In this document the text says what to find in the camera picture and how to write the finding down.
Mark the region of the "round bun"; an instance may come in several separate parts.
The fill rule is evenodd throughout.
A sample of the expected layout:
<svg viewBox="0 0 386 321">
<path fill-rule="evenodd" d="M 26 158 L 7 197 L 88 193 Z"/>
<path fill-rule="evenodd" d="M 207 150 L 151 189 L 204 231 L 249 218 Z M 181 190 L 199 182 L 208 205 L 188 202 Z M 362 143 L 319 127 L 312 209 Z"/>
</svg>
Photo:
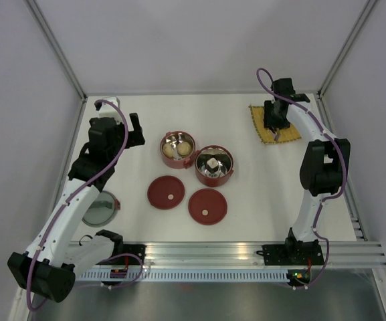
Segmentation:
<svg viewBox="0 0 386 321">
<path fill-rule="evenodd" d="M 163 145 L 162 152 L 168 158 L 173 158 L 175 156 L 175 148 L 170 143 Z"/>
<path fill-rule="evenodd" d="M 179 156 L 185 157 L 191 153 L 191 145 L 184 141 L 177 145 L 177 153 Z"/>
</svg>

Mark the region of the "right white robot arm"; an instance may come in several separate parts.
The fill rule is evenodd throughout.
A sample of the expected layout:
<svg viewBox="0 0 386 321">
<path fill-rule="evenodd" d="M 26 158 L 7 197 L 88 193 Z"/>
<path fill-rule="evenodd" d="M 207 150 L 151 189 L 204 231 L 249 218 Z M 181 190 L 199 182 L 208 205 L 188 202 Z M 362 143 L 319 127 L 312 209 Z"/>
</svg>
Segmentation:
<svg viewBox="0 0 386 321">
<path fill-rule="evenodd" d="M 325 203 L 344 193 L 351 145 L 322 124 L 308 107 L 310 100 L 306 95 L 296 93 L 290 78 L 272 80 L 266 91 L 274 100 L 264 102 L 264 128 L 279 140 L 283 130 L 295 127 L 307 141 L 299 174 L 304 195 L 291 228 L 295 241 L 284 247 L 286 260 L 299 264 L 308 256 L 308 248 L 303 242 L 320 238 L 318 220 Z"/>
</svg>

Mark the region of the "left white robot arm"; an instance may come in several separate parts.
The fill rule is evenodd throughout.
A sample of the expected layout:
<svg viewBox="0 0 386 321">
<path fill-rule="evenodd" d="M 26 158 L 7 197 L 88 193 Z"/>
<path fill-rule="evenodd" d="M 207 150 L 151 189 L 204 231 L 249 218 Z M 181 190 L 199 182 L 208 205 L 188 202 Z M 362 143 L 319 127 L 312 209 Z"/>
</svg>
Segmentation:
<svg viewBox="0 0 386 321">
<path fill-rule="evenodd" d="M 20 288 L 26 291 L 28 308 L 35 312 L 31 296 L 61 302 L 72 291 L 76 278 L 94 265 L 119 264 L 131 257 L 124 250 L 123 237 L 102 229 L 74 251 L 68 247 L 87 210 L 97 200 L 115 172 L 116 163 L 126 148 L 145 143 L 136 113 L 129 115 L 133 129 L 114 118 L 91 118 L 89 139 L 80 150 L 68 173 L 61 199 L 32 244 L 23 253 L 12 253 L 7 265 Z"/>
</svg>

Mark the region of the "white rice black sushi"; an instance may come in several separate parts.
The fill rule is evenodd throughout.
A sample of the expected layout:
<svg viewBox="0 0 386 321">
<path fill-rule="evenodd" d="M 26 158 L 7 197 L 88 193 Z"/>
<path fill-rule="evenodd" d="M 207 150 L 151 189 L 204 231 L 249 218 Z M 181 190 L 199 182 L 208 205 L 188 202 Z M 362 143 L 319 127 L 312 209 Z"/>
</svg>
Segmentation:
<svg viewBox="0 0 386 321">
<path fill-rule="evenodd" d="M 208 171 L 217 171 L 219 168 L 219 162 L 215 158 L 211 158 L 206 162 L 206 167 Z"/>
</svg>

